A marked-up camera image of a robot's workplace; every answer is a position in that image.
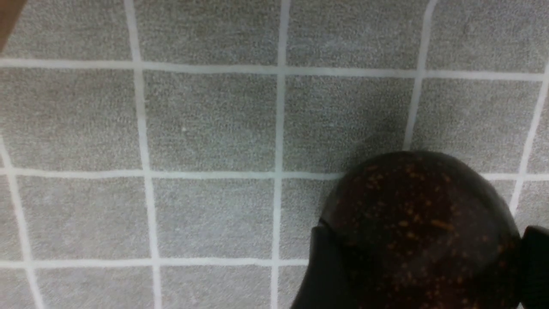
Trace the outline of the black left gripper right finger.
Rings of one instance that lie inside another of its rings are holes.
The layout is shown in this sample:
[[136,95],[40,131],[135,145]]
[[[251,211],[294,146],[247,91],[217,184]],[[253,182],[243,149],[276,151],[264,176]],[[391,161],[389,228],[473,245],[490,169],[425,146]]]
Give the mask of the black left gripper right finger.
[[524,309],[549,307],[549,230],[530,225],[519,243],[519,300]]

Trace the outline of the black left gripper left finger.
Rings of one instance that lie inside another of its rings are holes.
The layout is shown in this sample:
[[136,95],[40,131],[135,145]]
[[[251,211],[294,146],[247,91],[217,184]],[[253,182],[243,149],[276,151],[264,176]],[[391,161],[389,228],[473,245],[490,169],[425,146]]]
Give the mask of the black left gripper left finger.
[[292,309],[355,309],[337,235],[325,221],[311,230],[308,266]]

